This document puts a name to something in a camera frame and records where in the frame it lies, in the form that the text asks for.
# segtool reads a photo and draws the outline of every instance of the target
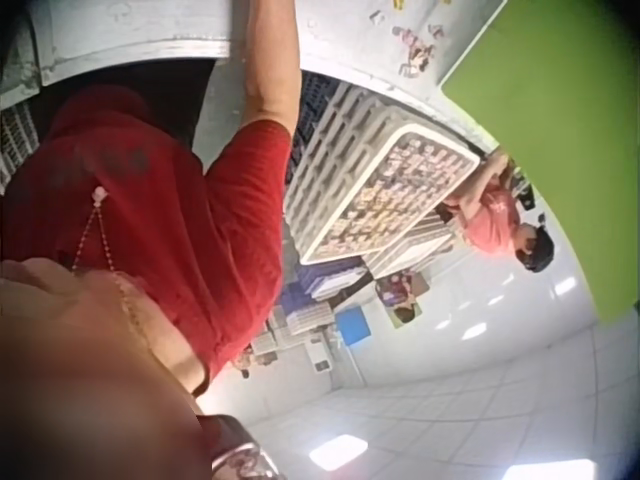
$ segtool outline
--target green panel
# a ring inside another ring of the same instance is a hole
[[[549,203],[601,318],[638,299],[638,48],[592,0],[510,0],[444,85]]]

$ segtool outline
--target red shirt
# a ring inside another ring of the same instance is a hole
[[[280,292],[291,136],[252,123],[203,175],[198,158],[152,122],[121,87],[68,102],[7,188],[2,258],[70,266],[103,186],[115,268],[141,281],[213,378],[259,332]],[[96,222],[80,266],[108,268]]]
[[[512,236],[520,225],[516,201],[509,190],[489,184],[480,197],[480,209],[470,220],[463,219],[469,242],[486,253],[513,253]]]

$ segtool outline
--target chain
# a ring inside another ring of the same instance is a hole
[[[127,318],[129,319],[129,325],[138,334],[138,336],[143,340],[145,346],[150,349],[149,340],[142,328],[142,324],[140,322],[140,318],[137,315],[136,309],[133,308],[133,304],[131,302],[131,298],[127,293],[127,287],[116,271],[115,264],[113,262],[113,256],[111,255],[111,247],[109,246],[109,242],[107,241],[107,235],[104,227],[104,219],[102,217],[102,202],[108,197],[107,191],[103,187],[98,187],[93,192],[93,210],[91,211],[91,215],[89,215],[89,219],[87,220],[87,224],[84,227],[84,231],[82,232],[82,237],[80,238],[80,242],[78,243],[78,249],[76,250],[76,256],[73,260],[73,266],[71,267],[71,273],[73,275],[78,276],[78,267],[80,264],[80,259],[82,258],[82,253],[84,251],[84,246],[89,237],[89,233],[91,232],[91,227],[93,223],[98,218],[98,228],[100,230],[100,238],[102,240],[102,248],[104,250],[104,255],[107,259],[107,265],[109,267],[109,274],[113,282],[117,285],[118,290],[120,290],[120,298],[122,301],[122,308],[124,312],[127,314]]]

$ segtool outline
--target ceiling light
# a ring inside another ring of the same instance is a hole
[[[489,300],[489,303],[487,303],[487,305],[488,306],[495,305],[496,303],[498,303],[503,298],[504,298],[504,295],[500,295],[499,297],[492,298],[491,300]]]
[[[333,472],[359,457],[369,448],[364,440],[342,435],[328,441],[309,454],[313,462],[327,472]]]
[[[515,465],[507,470],[503,480],[594,480],[596,464],[590,460]]]
[[[558,283],[554,287],[554,290],[556,292],[556,295],[558,296],[564,295],[568,291],[573,290],[577,284],[578,282],[576,282],[575,277],[569,277],[566,280],[563,280],[562,282]]]
[[[443,329],[447,328],[450,324],[451,324],[451,320],[445,320],[444,322],[440,322],[436,326],[436,330],[443,330]]]
[[[462,336],[462,339],[463,340],[469,340],[471,338],[475,338],[475,337],[477,337],[479,335],[482,335],[486,331],[487,331],[487,324],[486,323],[481,323],[479,325],[476,325],[475,327],[471,327],[469,330],[464,332],[464,335]]]

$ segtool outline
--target hand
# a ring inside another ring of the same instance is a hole
[[[510,161],[511,158],[509,157],[509,154],[507,154],[502,147],[498,147],[491,155],[489,155],[487,164],[497,175],[500,175],[506,170],[507,166],[509,166]]]

